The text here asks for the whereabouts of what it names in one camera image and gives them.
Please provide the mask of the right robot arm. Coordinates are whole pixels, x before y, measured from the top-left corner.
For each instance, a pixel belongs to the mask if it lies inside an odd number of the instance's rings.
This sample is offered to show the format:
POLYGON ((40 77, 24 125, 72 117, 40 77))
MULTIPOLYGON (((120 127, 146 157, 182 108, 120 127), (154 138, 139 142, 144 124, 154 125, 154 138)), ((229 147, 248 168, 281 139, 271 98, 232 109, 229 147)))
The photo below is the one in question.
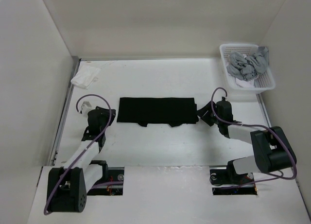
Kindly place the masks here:
POLYGON ((260 124, 244 124, 235 121, 232 105, 223 99, 210 101, 197 111, 198 117, 209 126, 217 125, 226 138, 251 144, 253 155, 233 159, 223 170, 226 179, 237 184, 243 176, 260 172, 274 178, 293 180, 297 176, 297 159, 281 127, 260 124))

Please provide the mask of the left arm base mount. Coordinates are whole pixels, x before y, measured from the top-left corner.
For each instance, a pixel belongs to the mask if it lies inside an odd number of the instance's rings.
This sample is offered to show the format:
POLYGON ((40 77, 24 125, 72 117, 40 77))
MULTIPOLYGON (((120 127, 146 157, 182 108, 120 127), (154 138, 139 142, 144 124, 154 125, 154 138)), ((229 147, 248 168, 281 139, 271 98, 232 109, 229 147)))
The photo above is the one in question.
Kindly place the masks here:
POLYGON ((88 196, 122 196, 124 167, 109 167, 104 160, 93 160, 91 165, 100 165, 103 171, 100 179, 87 193, 88 196))

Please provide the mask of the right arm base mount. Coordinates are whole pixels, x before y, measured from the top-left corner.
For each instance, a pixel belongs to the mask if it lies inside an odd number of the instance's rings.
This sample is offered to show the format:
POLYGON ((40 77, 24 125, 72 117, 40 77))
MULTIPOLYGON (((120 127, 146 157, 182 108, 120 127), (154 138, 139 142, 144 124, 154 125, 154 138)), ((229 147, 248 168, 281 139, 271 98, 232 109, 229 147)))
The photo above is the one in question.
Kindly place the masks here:
POLYGON ((237 174, 233 161, 226 167, 211 167, 209 181, 213 195, 257 195, 252 173, 237 174))

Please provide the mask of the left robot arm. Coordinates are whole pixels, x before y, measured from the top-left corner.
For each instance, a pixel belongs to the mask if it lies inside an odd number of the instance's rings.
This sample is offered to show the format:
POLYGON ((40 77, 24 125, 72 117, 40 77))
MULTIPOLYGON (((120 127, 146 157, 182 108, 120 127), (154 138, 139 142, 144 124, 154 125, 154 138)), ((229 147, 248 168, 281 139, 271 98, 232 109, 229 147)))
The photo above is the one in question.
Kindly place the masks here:
POLYGON ((97 106, 84 111, 84 114, 88 126, 80 146, 63 166, 49 171, 45 215, 53 212, 81 213, 87 193, 95 183, 102 185, 109 179, 107 163, 94 158, 104 147, 105 131, 114 121, 116 110, 97 106))

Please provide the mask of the black tank top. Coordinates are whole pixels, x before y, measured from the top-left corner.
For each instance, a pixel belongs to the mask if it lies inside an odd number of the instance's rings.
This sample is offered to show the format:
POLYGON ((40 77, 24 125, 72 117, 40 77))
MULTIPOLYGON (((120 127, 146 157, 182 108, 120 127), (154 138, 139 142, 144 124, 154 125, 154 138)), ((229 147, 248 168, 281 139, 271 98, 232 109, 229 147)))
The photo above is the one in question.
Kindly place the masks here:
POLYGON ((194 98, 120 98, 117 122, 178 127, 198 121, 194 98))

